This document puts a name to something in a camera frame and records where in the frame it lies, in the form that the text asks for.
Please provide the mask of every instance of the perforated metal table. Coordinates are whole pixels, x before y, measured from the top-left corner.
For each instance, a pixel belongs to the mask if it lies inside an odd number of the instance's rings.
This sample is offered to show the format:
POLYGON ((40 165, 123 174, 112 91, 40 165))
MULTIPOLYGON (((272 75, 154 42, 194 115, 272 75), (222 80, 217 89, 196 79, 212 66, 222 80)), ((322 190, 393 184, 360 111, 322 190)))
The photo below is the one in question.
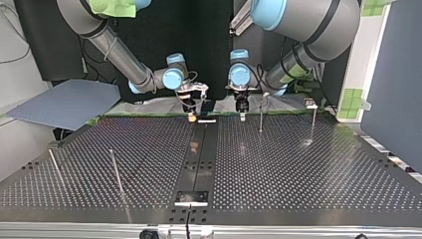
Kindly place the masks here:
POLYGON ((326 116, 111 118, 0 183, 0 221, 422 228, 422 185, 326 116), (113 149, 124 195, 109 156, 113 149), (177 207, 180 191, 206 207, 177 207))

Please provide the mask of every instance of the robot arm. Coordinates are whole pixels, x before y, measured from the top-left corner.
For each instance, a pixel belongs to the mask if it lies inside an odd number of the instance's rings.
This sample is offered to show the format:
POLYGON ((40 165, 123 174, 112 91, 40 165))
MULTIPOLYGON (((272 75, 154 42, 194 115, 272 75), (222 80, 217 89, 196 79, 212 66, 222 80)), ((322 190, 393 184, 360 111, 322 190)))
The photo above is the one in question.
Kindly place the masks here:
MULTIPOLYGON (((136 0, 136 7, 145 8, 151 0, 136 0)), ((107 24, 107 19, 93 13, 87 0, 57 0, 59 9, 70 27, 81 37, 90 40, 129 80, 135 94, 155 92, 168 88, 175 91, 183 102, 184 110, 195 112, 190 93, 201 92, 205 100, 208 87, 192 83, 185 59, 181 54, 167 57, 167 69, 152 72, 141 63, 107 24)))
MULTIPOLYGON (((264 73, 262 90, 282 95, 284 86, 292 81, 286 76, 293 68, 307 71, 335 59, 350 46, 359 26, 360 8, 357 0, 254 0, 251 16, 265 30, 301 42, 281 63, 264 73)), ((235 50, 231 59, 231 87, 236 91, 256 87, 256 76, 247 73, 245 65, 236 65, 247 62, 247 52, 235 50)))

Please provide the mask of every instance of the blue joint cap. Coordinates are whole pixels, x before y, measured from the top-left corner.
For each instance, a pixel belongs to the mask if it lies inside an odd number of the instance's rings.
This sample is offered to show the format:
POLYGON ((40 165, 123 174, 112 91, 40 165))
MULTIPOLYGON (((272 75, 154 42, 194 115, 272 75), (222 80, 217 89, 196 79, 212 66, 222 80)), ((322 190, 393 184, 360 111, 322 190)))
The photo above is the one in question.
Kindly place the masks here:
POLYGON ((170 90, 177 90, 182 86, 184 76, 182 71, 177 68, 170 68, 165 71, 162 77, 162 83, 170 90))
POLYGON ((288 89, 287 87, 281 88, 279 91, 277 91, 276 93, 274 93, 274 96, 276 96, 276 97, 282 97, 285 94, 285 92, 286 92, 287 89, 288 89))
POLYGON ((267 31, 279 26, 286 11, 287 0, 254 0, 252 20, 267 31))
POLYGON ((136 11, 147 8, 151 4, 151 0, 135 0, 136 11))
POLYGON ((173 63, 180 63, 180 62, 184 62, 184 57, 182 54, 180 53, 176 53, 173 55, 170 55, 167 57, 167 65, 173 64, 173 63))
POLYGON ((144 94, 144 92, 138 90, 132 82, 129 82, 129 88, 134 94, 144 94))
POLYGON ((248 86, 251 81, 251 72, 243 64, 235 64, 230 68, 230 81, 234 86, 248 86))
POLYGON ((236 59, 248 59, 249 58, 249 52, 245 49, 237 49, 233 50, 230 53, 230 60, 236 60, 236 59))

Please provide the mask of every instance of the green cloth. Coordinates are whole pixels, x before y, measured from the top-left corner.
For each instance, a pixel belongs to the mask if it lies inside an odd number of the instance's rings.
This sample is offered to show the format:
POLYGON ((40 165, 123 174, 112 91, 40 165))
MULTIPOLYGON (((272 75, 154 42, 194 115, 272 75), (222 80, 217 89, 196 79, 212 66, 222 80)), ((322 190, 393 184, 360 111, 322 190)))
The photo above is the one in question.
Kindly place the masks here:
POLYGON ((95 14, 111 17, 136 17, 135 0, 90 0, 95 14))

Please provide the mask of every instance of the vertical metal pin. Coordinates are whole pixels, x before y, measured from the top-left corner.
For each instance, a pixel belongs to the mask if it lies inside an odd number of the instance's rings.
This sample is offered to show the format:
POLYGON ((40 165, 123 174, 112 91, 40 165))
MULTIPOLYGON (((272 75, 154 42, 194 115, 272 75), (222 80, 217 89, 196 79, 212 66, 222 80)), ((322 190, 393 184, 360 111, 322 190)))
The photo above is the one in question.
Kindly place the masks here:
POLYGON ((261 110, 261 118, 260 118, 260 132, 263 131, 263 122, 264 122, 264 113, 261 110))
POLYGON ((313 127, 316 126, 316 119, 317 119, 317 109, 314 109, 313 127))
POLYGON ((120 189, 121 193, 124 193, 123 185, 121 184, 121 180, 120 180, 120 173, 118 172, 118 168, 117 168, 117 162, 115 161, 114 150, 112 149, 109 150, 109 156, 111 157, 112 166, 114 167, 114 173, 115 173, 115 177, 117 178, 118 188, 120 189))
POLYGON ((53 164, 54 167, 56 168, 56 170, 60 170, 59 165, 56 162, 56 158, 54 157, 53 151, 51 149, 49 149, 49 154, 50 154, 50 158, 53 160, 53 164))

